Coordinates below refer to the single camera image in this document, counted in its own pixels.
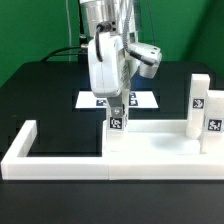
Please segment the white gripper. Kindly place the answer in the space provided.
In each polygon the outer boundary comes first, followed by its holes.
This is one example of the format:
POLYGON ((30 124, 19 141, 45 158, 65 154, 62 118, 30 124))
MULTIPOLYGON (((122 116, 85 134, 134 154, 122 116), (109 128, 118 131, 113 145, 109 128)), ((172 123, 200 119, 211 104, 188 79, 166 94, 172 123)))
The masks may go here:
POLYGON ((90 41, 88 47, 91 90, 96 97, 108 98, 111 117, 124 115, 119 94, 128 87, 133 75, 139 72, 142 77, 153 78, 162 59, 161 49, 153 45, 133 42, 128 48, 138 59, 125 51, 119 35, 101 33, 90 41))

